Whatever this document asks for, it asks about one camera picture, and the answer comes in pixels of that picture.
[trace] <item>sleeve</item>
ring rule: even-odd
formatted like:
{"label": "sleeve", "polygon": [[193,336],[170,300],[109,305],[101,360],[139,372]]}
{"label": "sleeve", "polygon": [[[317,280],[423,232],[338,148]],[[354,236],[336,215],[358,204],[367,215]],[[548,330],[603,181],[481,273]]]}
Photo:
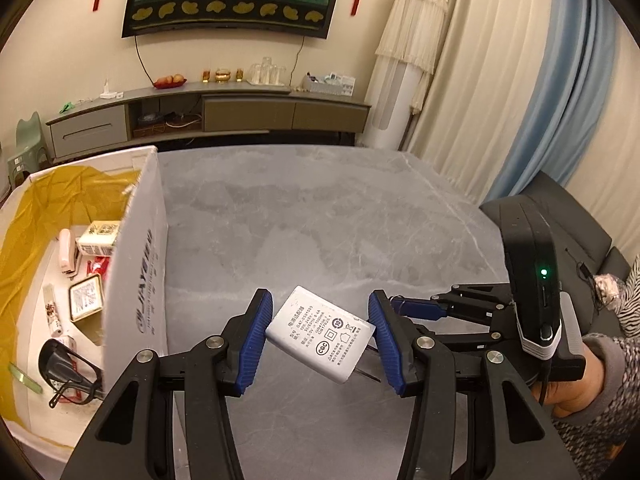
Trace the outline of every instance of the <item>sleeve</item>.
{"label": "sleeve", "polygon": [[596,480],[640,421],[640,338],[589,334],[583,341],[605,365],[601,394],[554,425],[583,480]]}

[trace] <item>human hand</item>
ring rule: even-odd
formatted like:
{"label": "human hand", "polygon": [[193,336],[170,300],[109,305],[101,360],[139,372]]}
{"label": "human hand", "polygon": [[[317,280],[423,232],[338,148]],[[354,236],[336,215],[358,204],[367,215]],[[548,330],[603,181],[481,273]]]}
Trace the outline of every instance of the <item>human hand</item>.
{"label": "human hand", "polygon": [[[589,406],[602,392],[604,387],[604,363],[596,357],[587,345],[582,343],[584,357],[587,359],[584,375],[579,381],[570,383],[549,383],[546,390],[545,405],[554,404],[553,414],[562,418],[580,412]],[[536,383],[531,393],[540,399],[541,383]]]}

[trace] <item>white power adapter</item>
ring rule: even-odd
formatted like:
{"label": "white power adapter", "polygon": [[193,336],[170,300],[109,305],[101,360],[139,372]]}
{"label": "white power adapter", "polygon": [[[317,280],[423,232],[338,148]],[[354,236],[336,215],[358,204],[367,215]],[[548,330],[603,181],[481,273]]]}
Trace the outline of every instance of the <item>white power adapter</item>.
{"label": "white power adapter", "polygon": [[267,339],[294,359],[343,384],[375,327],[297,286],[267,327]]}

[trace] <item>green plastic chair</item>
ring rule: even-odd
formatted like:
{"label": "green plastic chair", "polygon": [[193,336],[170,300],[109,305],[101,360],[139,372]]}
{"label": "green plastic chair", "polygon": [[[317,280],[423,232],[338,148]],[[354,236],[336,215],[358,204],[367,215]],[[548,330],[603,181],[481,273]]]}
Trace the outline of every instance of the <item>green plastic chair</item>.
{"label": "green plastic chair", "polygon": [[20,186],[31,173],[50,166],[42,134],[40,116],[34,112],[28,121],[18,121],[15,129],[15,152],[7,160],[11,188]]}

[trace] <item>metal screw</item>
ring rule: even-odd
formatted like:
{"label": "metal screw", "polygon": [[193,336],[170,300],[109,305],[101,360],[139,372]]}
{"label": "metal screw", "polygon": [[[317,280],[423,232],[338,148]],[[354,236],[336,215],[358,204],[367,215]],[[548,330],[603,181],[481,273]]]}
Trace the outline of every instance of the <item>metal screw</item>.
{"label": "metal screw", "polygon": [[215,335],[207,339],[207,346],[212,350],[216,348],[220,348],[225,343],[225,340],[222,339],[219,335]]}
{"label": "metal screw", "polygon": [[492,363],[497,365],[499,365],[501,362],[504,361],[504,355],[502,355],[500,352],[495,350],[489,350],[486,353],[486,358],[489,359],[489,361],[491,361]]}
{"label": "metal screw", "polygon": [[427,337],[425,335],[420,336],[415,342],[418,344],[420,348],[425,348],[427,350],[429,348],[433,348],[434,346],[436,346],[436,342],[430,337]]}
{"label": "metal screw", "polygon": [[151,350],[143,350],[138,352],[138,355],[136,355],[136,359],[139,363],[148,363],[153,358],[154,353]]}

